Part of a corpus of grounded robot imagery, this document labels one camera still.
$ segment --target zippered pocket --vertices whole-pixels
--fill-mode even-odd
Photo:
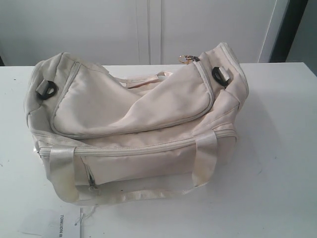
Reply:
[[[142,96],[107,72],[75,62],[50,125],[69,138],[97,138],[179,125],[202,117],[212,105],[209,75],[200,63],[181,68]]]
[[[217,139],[237,138],[232,125],[225,124],[215,131]],[[41,148],[41,156],[49,156],[51,148]],[[81,157],[91,187],[116,180],[138,179],[192,170],[196,154],[194,138],[139,148],[75,148]]]

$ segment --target cream duffel bag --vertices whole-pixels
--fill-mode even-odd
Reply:
[[[217,161],[228,160],[237,139],[233,123],[248,96],[246,77],[226,43],[184,58],[188,64],[173,74],[125,80],[68,53],[35,66],[27,124],[62,200],[173,197],[208,183]],[[188,189],[107,186],[188,172]]]

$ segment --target white table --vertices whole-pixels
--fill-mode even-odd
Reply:
[[[181,65],[107,66],[117,77]],[[99,207],[83,237],[317,237],[317,78],[303,63],[242,64],[250,95],[231,163],[182,198]],[[46,180],[22,102],[33,67],[0,67],[0,237],[38,208],[72,206]]]

